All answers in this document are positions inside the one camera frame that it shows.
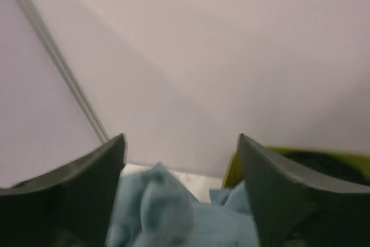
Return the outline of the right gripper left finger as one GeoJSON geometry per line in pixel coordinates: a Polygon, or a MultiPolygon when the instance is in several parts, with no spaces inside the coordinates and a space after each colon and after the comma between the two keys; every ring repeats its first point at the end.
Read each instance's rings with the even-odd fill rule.
{"type": "Polygon", "coordinates": [[[125,138],[1,189],[1,246],[104,246],[125,138]]]}

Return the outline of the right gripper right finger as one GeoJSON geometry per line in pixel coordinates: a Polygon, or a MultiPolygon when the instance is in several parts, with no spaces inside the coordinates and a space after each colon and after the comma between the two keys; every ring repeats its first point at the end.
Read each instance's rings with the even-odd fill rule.
{"type": "Polygon", "coordinates": [[[369,186],[317,172],[238,139],[260,246],[369,246],[369,186]]]}

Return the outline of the blue-grey t shirt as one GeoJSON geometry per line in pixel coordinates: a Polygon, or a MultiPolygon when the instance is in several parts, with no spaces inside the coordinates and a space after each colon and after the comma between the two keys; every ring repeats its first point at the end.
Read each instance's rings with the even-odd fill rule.
{"type": "Polygon", "coordinates": [[[119,180],[106,246],[258,246],[245,183],[198,201],[162,164],[119,180]]]}

